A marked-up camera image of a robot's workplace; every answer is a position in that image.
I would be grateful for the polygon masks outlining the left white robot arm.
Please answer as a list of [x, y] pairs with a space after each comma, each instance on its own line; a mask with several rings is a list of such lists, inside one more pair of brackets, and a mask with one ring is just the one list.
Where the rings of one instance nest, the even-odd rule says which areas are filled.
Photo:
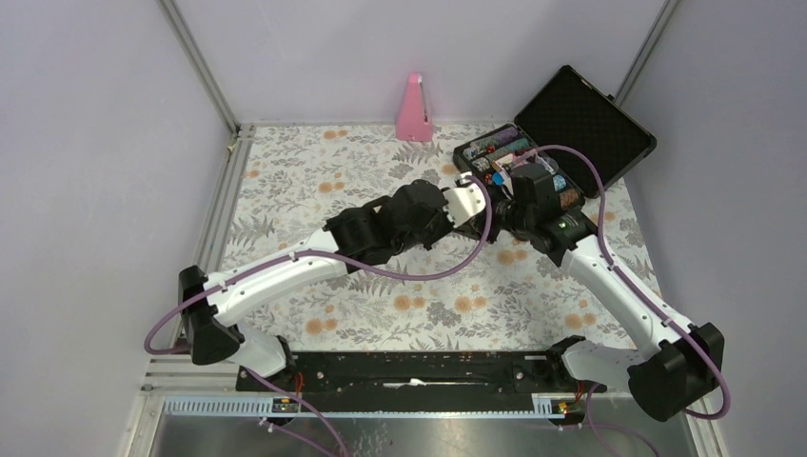
[[230, 361], [256, 372], [274, 391], [292, 385], [295, 367], [285, 339], [248, 328], [256, 308], [302, 288], [382, 266], [414, 247], [432, 248], [489, 210], [477, 184], [440, 189], [415, 180], [359, 207], [342, 210], [302, 241], [242, 267], [179, 273], [180, 315], [196, 366]]

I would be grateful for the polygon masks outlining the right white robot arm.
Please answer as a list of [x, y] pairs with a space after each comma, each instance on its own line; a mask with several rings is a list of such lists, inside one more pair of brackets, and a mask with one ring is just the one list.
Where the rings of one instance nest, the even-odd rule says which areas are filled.
[[567, 337], [550, 348], [559, 358], [545, 368], [547, 383], [560, 392], [581, 381], [628, 391], [648, 416], [665, 422], [723, 384], [723, 334], [711, 323], [692, 323], [624, 267], [585, 214], [561, 207], [554, 178], [540, 164], [512, 169], [512, 196], [497, 204], [496, 217], [586, 286], [635, 348]]

